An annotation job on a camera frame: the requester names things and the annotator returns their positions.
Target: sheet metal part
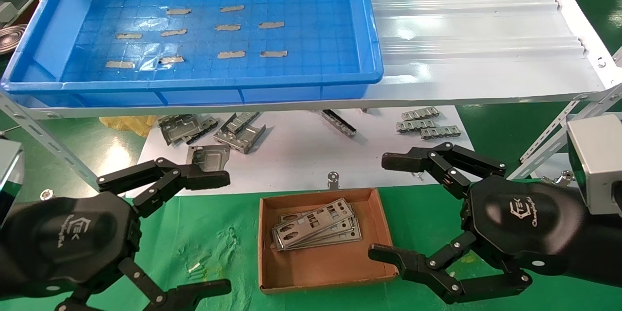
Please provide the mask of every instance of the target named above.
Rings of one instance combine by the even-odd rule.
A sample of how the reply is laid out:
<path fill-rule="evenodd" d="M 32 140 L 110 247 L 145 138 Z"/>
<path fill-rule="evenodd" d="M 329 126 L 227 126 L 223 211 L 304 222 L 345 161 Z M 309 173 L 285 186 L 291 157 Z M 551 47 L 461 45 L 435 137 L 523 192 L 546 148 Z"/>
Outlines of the sheet metal part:
<path fill-rule="evenodd" d="M 167 145 L 184 137 L 192 137 L 203 130 L 195 114 L 165 116 L 158 121 L 158 126 Z"/>
<path fill-rule="evenodd" d="M 395 129 L 397 132 L 403 134 L 404 132 L 414 132 L 428 127 L 435 127 L 433 121 L 406 121 L 396 123 Z"/>
<path fill-rule="evenodd" d="M 172 35 L 184 35 L 188 33 L 186 28 L 182 28 L 179 30 L 167 30 L 166 32 L 161 32 L 160 36 L 172 36 Z"/>
<path fill-rule="evenodd" d="M 160 64 L 169 65 L 170 63 L 182 63 L 184 58 L 182 56 L 162 57 L 160 58 Z"/>
<path fill-rule="evenodd" d="M 427 107 L 422 109 L 411 110 L 410 112 L 402 113 L 403 121 L 417 121 L 420 119 L 435 118 L 440 115 L 436 107 Z"/>
<path fill-rule="evenodd" d="M 218 126 L 218 121 L 214 118 L 208 118 L 201 123 L 202 130 L 198 134 L 191 137 L 184 137 L 182 139 L 186 142 L 187 145 L 192 145 L 200 138 L 208 134 L 211 130 L 215 129 L 216 126 Z"/>
<path fill-rule="evenodd" d="M 191 146 L 186 164 L 196 164 L 205 172 L 224 170 L 230 151 L 228 145 Z"/>
<path fill-rule="evenodd" d="M 214 27 L 215 30 L 218 31 L 229 31 L 229 32 L 235 32 L 236 30 L 240 30 L 240 28 L 242 28 L 241 25 L 239 24 L 222 24 L 222 25 L 216 25 Z"/>
<path fill-rule="evenodd" d="M 457 138 L 461 134 L 462 131 L 460 131 L 456 125 L 421 129 L 421 138 L 424 140 L 430 140 L 432 138 Z"/>
<path fill-rule="evenodd" d="M 247 126 L 253 119 L 257 118 L 259 112 L 243 112 L 236 116 L 231 122 L 227 123 L 227 129 L 237 134 L 243 127 Z"/>
<path fill-rule="evenodd" d="M 192 12 L 191 8 L 169 8 L 166 10 L 167 15 L 187 15 Z"/>
<path fill-rule="evenodd" d="M 231 12 L 231 11 L 239 11 L 243 10 L 244 5 L 236 5 L 236 6 L 225 6 L 220 8 L 220 12 Z"/>
<path fill-rule="evenodd" d="M 284 51 L 262 51 L 259 54 L 260 57 L 264 58 L 280 58 L 287 56 L 287 50 Z"/>
<path fill-rule="evenodd" d="M 106 68 L 134 69 L 134 62 L 131 62 L 131 61 L 108 61 L 108 62 L 106 62 Z"/>
<path fill-rule="evenodd" d="M 293 247 L 307 238 L 351 218 L 354 213 L 346 204 L 344 198 L 340 198 L 335 202 L 314 209 L 312 213 L 297 220 L 274 227 L 273 236 L 277 250 Z"/>
<path fill-rule="evenodd" d="M 259 24 L 259 29 L 274 29 L 285 27 L 284 22 L 264 22 Z"/>
<path fill-rule="evenodd" d="M 117 33 L 115 36 L 117 39 L 140 39 L 142 34 L 140 33 Z"/>
<path fill-rule="evenodd" d="M 239 51 L 223 51 L 218 53 L 218 58 L 227 59 L 227 58 L 240 58 L 246 56 L 246 52 L 244 50 Z"/>
<path fill-rule="evenodd" d="M 345 136 L 349 138 L 353 138 L 354 136 L 356 136 L 356 129 L 344 119 L 342 119 L 340 116 L 338 116 L 335 112 L 333 112 L 333 110 L 324 109 L 320 114 L 322 114 L 322 117 L 324 117 L 324 119 L 326 119 L 331 125 L 333 125 Z"/>

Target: metal bolt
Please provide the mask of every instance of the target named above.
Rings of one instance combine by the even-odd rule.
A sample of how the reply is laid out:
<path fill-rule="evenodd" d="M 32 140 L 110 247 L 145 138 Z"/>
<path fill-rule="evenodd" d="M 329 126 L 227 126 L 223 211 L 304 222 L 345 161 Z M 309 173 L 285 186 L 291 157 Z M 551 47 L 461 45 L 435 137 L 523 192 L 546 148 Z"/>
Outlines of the metal bolt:
<path fill-rule="evenodd" d="M 40 200 L 48 200 L 54 196 L 54 191 L 47 189 L 43 190 L 39 196 Z"/>

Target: metal component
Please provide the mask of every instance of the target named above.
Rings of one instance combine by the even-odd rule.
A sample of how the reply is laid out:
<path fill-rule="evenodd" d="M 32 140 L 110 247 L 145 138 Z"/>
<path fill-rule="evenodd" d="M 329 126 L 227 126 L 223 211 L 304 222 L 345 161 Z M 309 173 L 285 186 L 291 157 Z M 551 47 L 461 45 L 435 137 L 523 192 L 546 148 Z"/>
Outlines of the metal component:
<path fill-rule="evenodd" d="M 277 250 L 292 247 L 354 215 L 344 198 L 319 207 L 312 213 L 273 228 Z"/>
<path fill-rule="evenodd" d="M 53 197 L 54 197 L 54 191 L 50 189 L 43 190 L 41 194 L 39 195 L 40 200 L 48 200 Z"/>
<path fill-rule="evenodd" d="M 0 54 L 13 52 L 22 40 L 25 31 L 26 25 L 24 24 L 0 28 Z"/>
<path fill-rule="evenodd" d="M 192 12 L 191 8 L 169 8 L 166 10 L 167 15 L 187 15 Z"/>
<path fill-rule="evenodd" d="M 396 123 L 396 131 L 400 134 L 404 132 L 419 131 L 428 127 L 435 127 L 433 121 L 406 121 Z"/>
<path fill-rule="evenodd" d="M 356 136 L 356 129 L 344 119 L 342 119 L 340 116 L 338 116 L 335 112 L 333 112 L 333 110 L 324 109 L 320 114 L 322 114 L 322 117 L 324 117 L 324 119 L 326 119 L 331 125 L 333 125 L 345 136 L 349 138 L 353 138 L 354 136 Z"/>
<path fill-rule="evenodd" d="M 336 172 L 328 173 L 328 189 L 336 191 L 339 189 L 339 174 Z"/>
<path fill-rule="evenodd" d="M 231 32 L 240 30 L 240 28 L 242 28 L 242 26 L 239 24 L 223 24 L 223 25 L 216 25 L 214 27 L 214 29 L 218 31 L 225 30 L 225 31 L 231 31 Z"/>
<path fill-rule="evenodd" d="M 184 62 L 184 58 L 182 56 L 160 58 L 160 64 L 162 65 L 169 65 L 170 63 L 180 63 L 180 62 Z"/>
<path fill-rule="evenodd" d="M 246 52 L 244 50 L 239 51 L 223 51 L 218 53 L 218 58 L 240 58 L 246 56 Z"/>
<path fill-rule="evenodd" d="M 193 137 L 203 130 L 195 114 L 175 114 L 158 121 L 167 145 L 184 137 Z"/>
<path fill-rule="evenodd" d="M 440 115 L 436 107 L 427 107 L 422 109 L 411 110 L 410 112 L 402 113 L 403 121 L 417 121 L 420 119 L 435 118 Z"/>
<path fill-rule="evenodd" d="M 231 122 L 227 123 L 227 129 L 237 134 L 243 127 L 247 126 L 253 119 L 257 118 L 259 112 L 243 112 L 236 116 Z"/>
<path fill-rule="evenodd" d="M 431 138 L 457 138 L 461 134 L 462 131 L 456 125 L 421 129 L 421 138 L 424 140 Z"/>
<path fill-rule="evenodd" d="M 589 212 L 620 214 L 612 196 L 622 178 L 622 123 L 615 114 L 567 123 L 570 164 Z"/>
<path fill-rule="evenodd" d="M 237 6 L 226 6 L 226 7 L 221 7 L 220 8 L 220 12 L 231 12 L 231 11 L 239 11 L 244 9 L 244 5 L 237 5 Z"/>
<path fill-rule="evenodd" d="M 262 51 L 259 54 L 260 57 L 264 58 L 280 58 L 287 56 L 287 50 L 284 51 Z"/>
<path fill-rule="evenodd" d="M 134 62 L 108 61 L 106 62 L 106 68 L 134 69 Z"/>
<path fill-rule="evenodd" d="M 259 24 L 259 29 L 273 29 L 285 27 L 284 22 L 263 22 Z"/>
<path fill-rule="evenodd" d="M 172 35 L 184 35 L 188 33 L 186 28 L 182 28 L 179 30 L 167 30 L 166 32 L 161 32 L 160 36 L 172 36 Z"/>
<path fill-rule="evenodd" d="M 214 140 L 219 143 L 224 143 L 231 146 L 232 149 L 237 150 L 238 152 L 242 152 L 243 154 L 247 154 L 249 150 L 253 147 L 255 142 L 261 137 L 261 135 L 266 131 L 266 125 L 262 128 L 258 129 L 256 127 L 247 126 L 238 134 L 233 134 L 229 132 L 227 129 L 227 124 L 233 121 L 236 118 L 236 114 L 233 114 L 231 118 L 216 132 L 214 135 Z"/>
<path fill-rule="evenodd" d="M 117 33 L 115 36 L 117 39 L 140 39 L 142 34 L 140 33 Z"/>
<path fill-rule="evenodd" d="M 217 172 L 225 168 L 229 160 L 228 145 L 188 147 L 186 164 L 196 164 L 205 172 Z"/>

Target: brown cardboard tray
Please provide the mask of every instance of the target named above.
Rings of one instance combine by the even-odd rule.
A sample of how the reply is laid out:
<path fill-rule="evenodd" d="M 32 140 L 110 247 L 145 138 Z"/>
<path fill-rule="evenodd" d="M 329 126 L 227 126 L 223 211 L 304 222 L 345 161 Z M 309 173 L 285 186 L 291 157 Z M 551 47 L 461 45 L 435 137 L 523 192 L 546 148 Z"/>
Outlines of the brown cardboard tray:
<path fill-rule="evenodd" d="M 344 198 L 352 204 L 362 240 L 276 251 L 271 229 L 278 216 L 307 211 Z M 371 243 L 393 245 L 377 189 L 342 190 L 262 198 L 259 203 L 259 288 L 264 294 L 387 282 L 397 268 L 367 257 Z"/>

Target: silver metal plate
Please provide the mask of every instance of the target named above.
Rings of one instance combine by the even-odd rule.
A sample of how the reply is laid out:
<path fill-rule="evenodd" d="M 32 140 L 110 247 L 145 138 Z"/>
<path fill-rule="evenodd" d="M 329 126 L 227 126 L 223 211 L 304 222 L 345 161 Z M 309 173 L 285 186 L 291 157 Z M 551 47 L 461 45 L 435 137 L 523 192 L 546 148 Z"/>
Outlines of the silver metal plate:
<path fill-rule="evenodd" d="M 411 110 L 410 112 L 402 113 L 403 121 L 417 121 L 419 119 L 429 119 L 438 117 L 440 112 L 436 107 L 427 107 L 422 109 Z"/>
<path fill-rule="evenodd" d="M 134 69 L 134 62 L 108 61 L 106 68 Z"/>
<path fill-rule="evenodd" d="M 351 218 L 354 213 L 346 204 L 344 198 L 340 198 L 297 220 L 274 227 L 273 235 L 277 250 L 292 247 L 345 219 Z"/>
<path fill-rule="evenodd" d="M 169 8 L 166 10 L 167 15 L 187 15 L 192 12 L 191 8 Z"/>
<path fill-rule="evenodd" d="M 266 58 L 285 57 L 287 56 L 287 50 L 285 51 L 262 51 L 259 55 L 260 57 L 266 57 Z"/>
<path fill-rule="evenodd" d="M 399 133 L 413 132 L 435 126 L 433 121 L 406 121 L 396 123 L 396 130 Z"/>
<path fill-rule="evenodd" d="M 431 138 L 457 138 L 462 134 L 456 125 L 438 126 L 428 129 L 421 129 L 421 138 L 429 140 Z"/>
<path fill-rule="evenodd" d="M 160 63 L 162 65 L 168 65 L 170 63 L 181 63 L 181 62 L 184 62 L 184 58 L 182 56 L 160 58 Z"/>
<path fill-rule="evenodd" d="M 171 36 L 171 35 L 184 35 L 188 33 L 186 28 L 180 30 L 167 30 L 166 32 L 161 32 L 160 36 Z"/>
<path fill-rule="evenodd" d="M 230 123 L 227 123 L 227 129 L 237 134 L 243 127 L 247 126 L 253 119 L 257 118 L 259 112 L 243 112 L 240 113 Z"/>
<path fill-rule="evenodd" d="M 229 153 L 228 145 L 191 146 L 186 164 L 196 164 L 205 172 L 217 172 L 225 169 Z"/>
<path fill-rule="evenodd" d="M 273 29 L 285 27 L 284 22 L 264 22 L 259 24 L 259 29 Z"/>
<path fill-rule="evenodd" d="M 220 8 L 220 12 L 231 12 L 231 11 L 239 11 L 244 9 L 244 5 L 237 5 L 237 6 L 226 6 L 226 7 L 221 7 Z"/>
<path fill-rule="evenodd" d="M 115 36 L 117 39 L 140 39 L 142 34 L 140 33 L 117 33 Z"/>
<path fill-rule="evenodd" d="M 239 24 L 223 24 L 223 25 L 217 25 L 214 27 L 215 30 L 225 30 L 225 31 L 231 31 L 234 32 L 235 30 L 240 30 L 240 28 L 242 28 L 241 25 Z"/>
<path fill-rule="evenodd" d="M 218 58 L 240 58 L 246 56 L 246 52 L 244 50 L 240 51 L 223 51 L 218 53 Z"/>

